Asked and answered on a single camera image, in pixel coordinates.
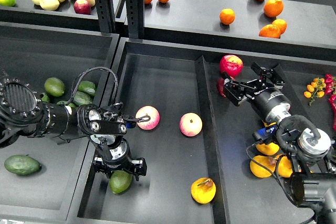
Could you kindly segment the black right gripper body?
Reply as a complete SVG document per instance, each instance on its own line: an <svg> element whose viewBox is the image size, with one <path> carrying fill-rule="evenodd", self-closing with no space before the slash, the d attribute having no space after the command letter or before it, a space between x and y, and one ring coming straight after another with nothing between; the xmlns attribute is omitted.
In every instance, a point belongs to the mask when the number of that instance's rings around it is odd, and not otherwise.
<svg viewBox="0 0 336 224"><path fill-rule="evenodd" d="M247 91L246 97L264 122L281 122L291 116L289 112L290 101L275 87Z"/></svg>

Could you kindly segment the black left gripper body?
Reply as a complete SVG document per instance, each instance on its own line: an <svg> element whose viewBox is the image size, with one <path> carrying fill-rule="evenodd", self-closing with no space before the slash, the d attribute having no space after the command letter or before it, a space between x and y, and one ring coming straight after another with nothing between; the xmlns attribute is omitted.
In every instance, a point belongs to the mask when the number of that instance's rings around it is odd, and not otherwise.
<svg viewBox="0 0 336 224"><path fill-rule="evenodd" d="M123 170L131 173L132 156L129 143L122 140L120 145L114 149L109 150L111 157L105 157L103 163L111 170Z"/></svg>

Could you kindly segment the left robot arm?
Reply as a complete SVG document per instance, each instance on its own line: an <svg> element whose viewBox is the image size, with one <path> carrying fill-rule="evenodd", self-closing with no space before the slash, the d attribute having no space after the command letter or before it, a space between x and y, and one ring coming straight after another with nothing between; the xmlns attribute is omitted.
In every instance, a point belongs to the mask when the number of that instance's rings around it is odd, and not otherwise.
<svg viewBox="0 0 336 224"><path fill-rule="evenodd" d="M98 156L93 166L96 172L111 176L123 170L136 179L145 176L146 161L133 159L124 135L139 118L124 115L123 103L99 107L93 103L72 108L68 104L51 104L36 97L29 84L10 78L1 70L1 147L13 144L19 136L55 138L58 144L87 137Z"/></svg>

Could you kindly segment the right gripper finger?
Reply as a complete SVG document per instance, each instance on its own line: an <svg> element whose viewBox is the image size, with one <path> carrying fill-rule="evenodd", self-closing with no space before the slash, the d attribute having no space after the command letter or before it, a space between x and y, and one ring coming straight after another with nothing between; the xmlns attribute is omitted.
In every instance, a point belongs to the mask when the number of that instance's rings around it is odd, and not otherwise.
<svg viewBox="0 0 336 224"><path fill-rule="evenodd" d="M253 89L250 95L259 95L265 91L276 91L281 94L285 81L274 68L266 69L256 62L253 62L250 68L259 76L258 79L252 81Z"/></svg>
<svg viewBox="0 0 336 224"><path fill-rule="evenodd" d="M238 82L232 78L225 78L223 94L234 106L240 106L244 101L255 100L262 91L262 80L255 79L248 82Z"/></svg>

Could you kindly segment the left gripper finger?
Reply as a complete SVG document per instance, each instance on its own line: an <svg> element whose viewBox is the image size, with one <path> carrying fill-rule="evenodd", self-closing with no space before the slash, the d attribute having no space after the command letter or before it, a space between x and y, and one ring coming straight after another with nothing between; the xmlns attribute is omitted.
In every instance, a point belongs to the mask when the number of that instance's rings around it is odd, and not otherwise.
<svg viewBox="0 0 336 224"><path fill-rule="evenodd" d="M103 173L107 178L111 178L112 170L103 162L101 157L95 156L92 161L92 166L96 173Z"/></svg>
<svg viewBox="0 0 336 224"><path fill-rule="evenodd" d="M136 181L139 181L141 176L146 176L147 164L145 158L137 158L129 160L125 168L125 171L135 177Z"/></svg>

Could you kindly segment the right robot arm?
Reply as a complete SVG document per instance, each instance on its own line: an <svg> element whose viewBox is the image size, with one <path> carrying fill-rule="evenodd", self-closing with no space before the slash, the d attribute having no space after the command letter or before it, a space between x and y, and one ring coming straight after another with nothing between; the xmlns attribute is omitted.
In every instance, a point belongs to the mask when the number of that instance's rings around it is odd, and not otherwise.
<svg viewBox="0 0 336 224"><path fill-rule="evenodd" d="M251 69L257 79L238 82L222 71L223 93L235 106L248 101L268 127L253 133L255 144L279 145L283 154L271 170L254 157L250 160L279 180L279 165L289 159L292 174L283 192L299 208L310 208L314 215L309 221L335 223L335 169L332 168L332 141L303 115L290 114L290 101L282 93L285 85L276 68L266 69L256 63Z"/></svg>

